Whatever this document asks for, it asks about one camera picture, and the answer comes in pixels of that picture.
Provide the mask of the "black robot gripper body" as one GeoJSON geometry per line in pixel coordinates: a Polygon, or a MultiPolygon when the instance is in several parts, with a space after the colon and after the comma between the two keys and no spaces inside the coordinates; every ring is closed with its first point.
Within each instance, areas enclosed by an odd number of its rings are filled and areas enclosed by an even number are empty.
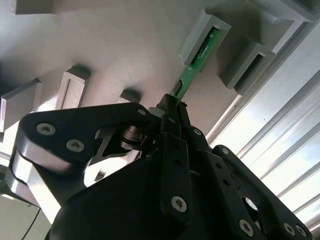
{"type": "Polygon", "coordinates": [[[182,125],[148,129],[141,159],[76,194],[52,240],[219,240],[205,181],[192,169],[182,125]]]}

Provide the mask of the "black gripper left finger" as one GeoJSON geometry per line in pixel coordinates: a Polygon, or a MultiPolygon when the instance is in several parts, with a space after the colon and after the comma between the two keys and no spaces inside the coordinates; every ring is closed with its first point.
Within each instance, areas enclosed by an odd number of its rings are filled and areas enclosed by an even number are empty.
{"type": "Polygon", "coordinates": [[[140,160],[148,129],[181,124],[177,98],[166,94],[156,116],[138,103],[36,112],[17,132],[18,172],[46,217],[55,222],[76,194],[140,160]]]}

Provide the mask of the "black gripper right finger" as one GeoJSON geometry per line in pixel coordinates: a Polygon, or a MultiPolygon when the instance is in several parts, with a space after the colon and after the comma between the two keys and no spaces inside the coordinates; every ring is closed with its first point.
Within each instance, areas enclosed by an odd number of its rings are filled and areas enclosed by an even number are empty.
{"type": "Polygon", "coordinates": [[[205,182],[220,240],[311,240],[308,228],[227,147],[211,148],[179,103],[181,131],[191,166],[205,182]]]}

